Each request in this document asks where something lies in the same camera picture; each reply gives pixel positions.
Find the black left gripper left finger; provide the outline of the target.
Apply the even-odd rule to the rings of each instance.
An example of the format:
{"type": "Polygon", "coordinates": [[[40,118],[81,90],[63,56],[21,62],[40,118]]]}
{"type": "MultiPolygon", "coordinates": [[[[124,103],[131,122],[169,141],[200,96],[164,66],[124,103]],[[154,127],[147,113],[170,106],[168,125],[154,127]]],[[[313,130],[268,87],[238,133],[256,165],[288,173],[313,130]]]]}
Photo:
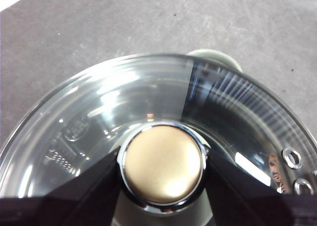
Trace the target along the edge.
{"type": "Polygon", "coordinates": [[[120,193],[117,151],[44,196],[2,198],[2,226],[109,226],[120,193]]]}

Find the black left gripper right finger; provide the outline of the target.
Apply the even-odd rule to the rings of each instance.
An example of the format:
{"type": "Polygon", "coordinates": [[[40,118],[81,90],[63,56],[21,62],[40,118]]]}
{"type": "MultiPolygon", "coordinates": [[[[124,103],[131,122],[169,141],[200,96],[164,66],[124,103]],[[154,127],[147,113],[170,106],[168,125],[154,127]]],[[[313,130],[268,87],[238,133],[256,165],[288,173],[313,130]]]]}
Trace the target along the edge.
{"type": "Polygon", "coordinates": [[[317,198],[281,194],[210,149],[205,189],[218,226],[315,226],[317,198]]]}

